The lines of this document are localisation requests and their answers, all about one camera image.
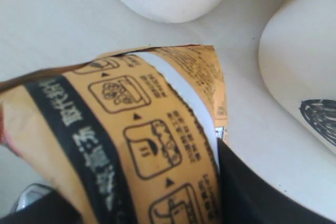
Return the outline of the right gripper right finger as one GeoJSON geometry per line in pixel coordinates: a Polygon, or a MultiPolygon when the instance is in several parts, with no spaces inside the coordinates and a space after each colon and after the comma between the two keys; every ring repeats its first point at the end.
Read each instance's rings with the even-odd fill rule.
{"type": "Polygon", "coordinates": [[[217,146],[222,223],[334,223],[272,187],[221,139],[217,146]]]}

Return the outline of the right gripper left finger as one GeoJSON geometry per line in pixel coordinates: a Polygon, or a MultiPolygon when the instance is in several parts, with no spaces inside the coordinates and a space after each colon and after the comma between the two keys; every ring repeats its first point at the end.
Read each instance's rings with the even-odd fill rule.
{"type": "Polygon", "coordinates": [[[51,191],[43,196],[23,193],[1,223],[81,223],[81,215],[63,196],[51,191]]]}

